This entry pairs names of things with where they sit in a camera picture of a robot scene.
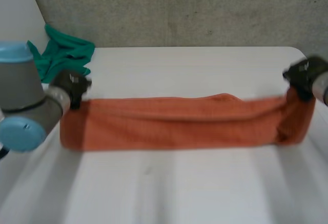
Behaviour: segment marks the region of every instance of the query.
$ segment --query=green cloth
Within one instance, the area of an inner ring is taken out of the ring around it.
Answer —
[[[74,70],[84,76],[90,74],[90,69],[84,65],[90,62],[94,52],[92,42],[60,33],[48,24],[45,30],[50,40],[42,55],[30,41],[27,42],[42,83],[51,82],[63,69]]]

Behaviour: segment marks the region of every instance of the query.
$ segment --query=orange towel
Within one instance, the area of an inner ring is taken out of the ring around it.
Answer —
[[[292,88],[285,96],[246,101],[229,94],[92,99],[63,117],[60,138],[81,151],[292,145],[303,140],[314,105]]]

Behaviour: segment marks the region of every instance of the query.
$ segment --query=light blue joint cap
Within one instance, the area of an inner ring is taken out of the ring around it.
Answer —
[[[34,120],[11,116],[0,122],[0,142],[13,151],[32,151],[46,139],[44,128]]]
[[[24,42],[0,41],[0,64],[18,64],[33,60],[33,54]]]

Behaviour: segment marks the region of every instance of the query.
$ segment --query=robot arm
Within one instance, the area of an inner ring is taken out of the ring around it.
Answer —
[[[291,65],[283,77],[303,101],[314,96],[328,106],[328,62],[321,57],[311,56]]]
[[[0,42],[0,151],[27,152],[46,139],[69,109],[78,109],[91,81],[60,72],[43,90],[33,55],[24,43]]]

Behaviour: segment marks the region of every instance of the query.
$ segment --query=towel fold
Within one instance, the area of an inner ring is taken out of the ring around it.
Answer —
[[[90,62],[94,52],[92,42],[60,33],[48,24],[45,30],[50,40],[42,55],[30,41],[27,42],[42,83],[51,82],[63,69],[74,70],[84,76],[90,74],[84,65]]]
[[[60,140],[80,151],[293,145],[305,137],[314,105],[293,88],[245,101],[230,94],[92,99],[63,117]]]

